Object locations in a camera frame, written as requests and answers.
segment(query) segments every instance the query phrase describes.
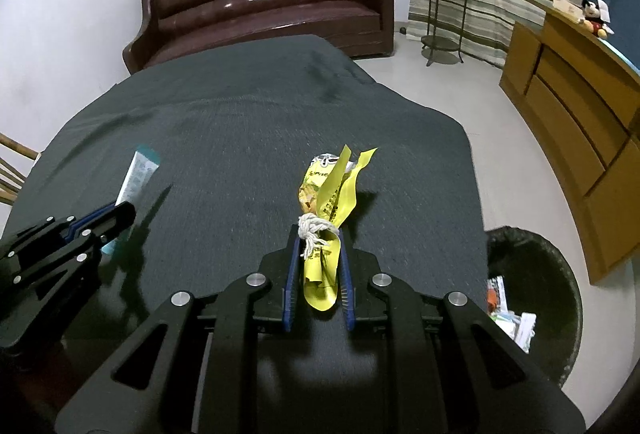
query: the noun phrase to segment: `wooden chair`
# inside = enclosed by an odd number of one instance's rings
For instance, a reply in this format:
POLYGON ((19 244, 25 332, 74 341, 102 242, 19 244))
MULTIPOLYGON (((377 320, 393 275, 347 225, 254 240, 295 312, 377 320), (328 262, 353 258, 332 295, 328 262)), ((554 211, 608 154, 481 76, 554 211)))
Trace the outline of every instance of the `wooden chair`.
MULTIPOLYGON (((4 136, 2 133, 0 133, 0 145, 4 145, 4 147, 33 161, 37 160, 39 156, 39 153, 33 151, 33 149, 25 147, 21 143, 4 136)), ((25 175, 0 157, 0 203, 13 205, 25 180, 25 175)))

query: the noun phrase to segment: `paper wrapper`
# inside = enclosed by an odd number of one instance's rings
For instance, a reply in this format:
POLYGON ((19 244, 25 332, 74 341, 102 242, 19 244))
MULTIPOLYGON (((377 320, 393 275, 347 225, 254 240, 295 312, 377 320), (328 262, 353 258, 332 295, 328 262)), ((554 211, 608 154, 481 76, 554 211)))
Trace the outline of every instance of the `paper wrapper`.
MULTIPOLYGON (((351 150, 346 145, 339 157, 332 154, 315 157, 298 190, 302 212, 312 212, 339 228, 356 206, 356 178, 375 151, 361 153, 356 163, 349 161, 351 150)), ((305 259, 304 294, 311 306, 325 311, 335 304, 338 295, 340 239, 330 231, 320 232, 320 238, 329 244, 316 247, 305 259)))

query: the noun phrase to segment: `white tiled floor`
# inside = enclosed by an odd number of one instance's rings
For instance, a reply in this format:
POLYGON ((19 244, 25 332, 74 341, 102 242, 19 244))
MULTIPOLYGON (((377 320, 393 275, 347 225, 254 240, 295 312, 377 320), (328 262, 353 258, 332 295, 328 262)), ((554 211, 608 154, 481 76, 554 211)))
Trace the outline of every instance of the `white tiled floor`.
POLYGON ((636 328, 631 265, 590 286, 568 204, 538 142, 498 86, 502 70, 463 58, 464 64, 426 68, 420 43, 396 34, 391 59, 358 64, 380 84, 463 125, 472 147, 485 229, 510 225, 541 234, 574 270, 584 325, 578 358, 563 389, 589 425, 631 370, 636 328))

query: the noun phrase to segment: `brown leather sofa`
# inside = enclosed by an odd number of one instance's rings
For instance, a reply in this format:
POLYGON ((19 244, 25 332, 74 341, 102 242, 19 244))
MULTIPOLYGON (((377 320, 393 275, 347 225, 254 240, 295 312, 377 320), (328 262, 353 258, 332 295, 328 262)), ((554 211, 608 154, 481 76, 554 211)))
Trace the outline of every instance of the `brown leather sofa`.
POLYGON ((142 0, 129 72, 217 46, 315 34, 351 57, 393 52, 394 0, 142 0))

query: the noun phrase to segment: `plush toy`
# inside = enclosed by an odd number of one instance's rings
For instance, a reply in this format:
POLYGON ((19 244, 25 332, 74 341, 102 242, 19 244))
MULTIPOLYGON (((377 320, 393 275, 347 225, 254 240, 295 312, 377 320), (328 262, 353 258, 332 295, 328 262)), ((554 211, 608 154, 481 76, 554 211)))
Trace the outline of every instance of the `plush toy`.
POLYGON ((582 13, 583 16, 578 23, 584 25, 594 36, 607 39, 607 34, 613 34, 613 30, 607 24, 611 22, 609 7, 603 0, 598 0, 597 4, 593 1, 582 0, 582 13))

